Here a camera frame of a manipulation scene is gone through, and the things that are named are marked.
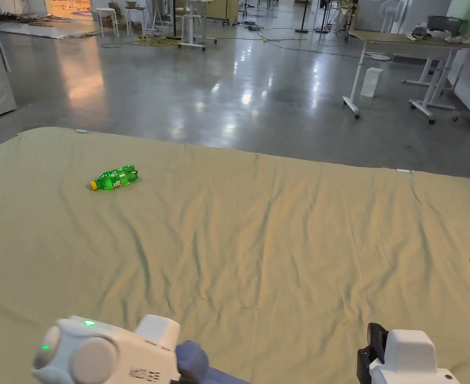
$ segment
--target black stand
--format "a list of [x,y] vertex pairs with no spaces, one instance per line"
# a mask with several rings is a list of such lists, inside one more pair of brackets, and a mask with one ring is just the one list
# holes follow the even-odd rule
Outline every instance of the black stand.
[[322,26],[320,28],[315,28],[315,32],[318,34],[326,34],[329,32],[327,25],[325,25],[325,14],[327,13],[327,1],[324,2],[324,16],[322,18]]
[[307,29],[304,29],[304,19],[306,19],[307,0],[304,2],[304,15],[302,15],[302,25],[296,28],[295,31],[300,34],[307,34]]
[[350,27],[352,26],[352,19],[354,19],[354,13],[356,11],[356,4],[352,4],[352,8],[350,9],[350,18],[348,19],[348,24],[345,26],[345,29],[347,30],[347,35],[345,36],[345,44],[348,43],[348,31],[350,30]]

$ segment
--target blue padding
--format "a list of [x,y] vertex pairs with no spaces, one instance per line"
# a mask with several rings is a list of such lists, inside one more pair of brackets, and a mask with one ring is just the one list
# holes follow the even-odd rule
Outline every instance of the blue padding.
[[247,381],[237,379],[218,369],[210,368],[206,374],[206,380],[203,384],[249,384]]
[[178,360],[178,371],[193,379],[198,384],[203,384],[208,368],[208,356],[201,346],[196,342],[187,340],[176,346],[176,358]]
[[196,342],[176,346],[178,371],[197,384],[249,384],[218,369],[210,368],[208,356]]

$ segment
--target pole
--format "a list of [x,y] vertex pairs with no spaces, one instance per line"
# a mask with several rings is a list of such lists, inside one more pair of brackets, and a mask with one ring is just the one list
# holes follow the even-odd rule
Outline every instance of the pole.
[[307,34],[307,29],[304,29],[304,20],[306,19],[307,0],[304,1],[304,15],[302,15],[302,25],[296,28],[295,31],[300,34]]
[[324,2],[324,16],[322,18],[322,26],[320,28],[315,28],[315,32],[319,34],[326,34],[329,32],[329,29],[325,25],[325,14],[327,13],[327,2]]

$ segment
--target green plastic bottle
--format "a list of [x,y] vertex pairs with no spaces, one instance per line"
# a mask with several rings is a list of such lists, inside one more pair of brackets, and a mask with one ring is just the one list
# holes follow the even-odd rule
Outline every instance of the green plastic bottle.
[[113,190],[115,187],[127,186],[138,180],[134,165],[110,170],[101,175],[97,180],[91,181],[91,189]]

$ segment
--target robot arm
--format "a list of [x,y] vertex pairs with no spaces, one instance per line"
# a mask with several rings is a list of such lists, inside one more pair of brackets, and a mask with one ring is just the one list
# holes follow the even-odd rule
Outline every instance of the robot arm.
[[458,384],[447,369],[438,368],[434,344],[422,331],[386,331],[368,324],[368,346],[358,350],[360,384]]
[[201,346],[176,345],[179,324],[147,315],[135,332],[78,316],[46,333],[32,369],[43,384],[248,384],[210,367]]

